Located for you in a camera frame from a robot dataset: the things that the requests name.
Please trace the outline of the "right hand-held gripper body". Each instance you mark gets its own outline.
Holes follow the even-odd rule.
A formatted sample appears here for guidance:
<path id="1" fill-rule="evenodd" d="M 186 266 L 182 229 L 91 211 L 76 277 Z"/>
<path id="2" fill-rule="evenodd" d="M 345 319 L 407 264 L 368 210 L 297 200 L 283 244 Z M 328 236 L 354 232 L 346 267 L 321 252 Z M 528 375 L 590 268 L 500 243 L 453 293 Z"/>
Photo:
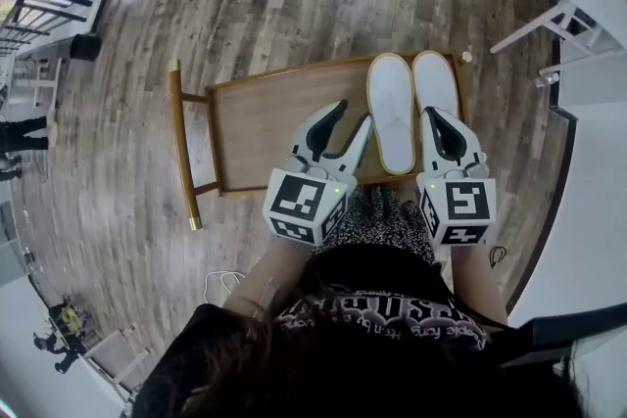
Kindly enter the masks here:
<path id="1" fill-rule="evenodd" d="M 496 180 L 485 162 L 427 163 L 416 176 L 418 206 L 435 247 L 484 244 L 496 224 Z"/>

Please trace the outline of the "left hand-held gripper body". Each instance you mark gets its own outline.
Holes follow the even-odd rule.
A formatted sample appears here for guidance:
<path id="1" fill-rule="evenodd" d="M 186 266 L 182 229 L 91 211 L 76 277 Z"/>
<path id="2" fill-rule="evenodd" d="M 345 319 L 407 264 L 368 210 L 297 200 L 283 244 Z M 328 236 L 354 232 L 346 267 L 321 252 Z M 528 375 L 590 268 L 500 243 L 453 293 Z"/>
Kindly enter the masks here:
<path id="1" fill-rule="evenodd" d="M 353 165 L 292 154 L 271 172 L 263 217 L 273 235 L 320 246 L 346 214 L 356 187 Z"/>

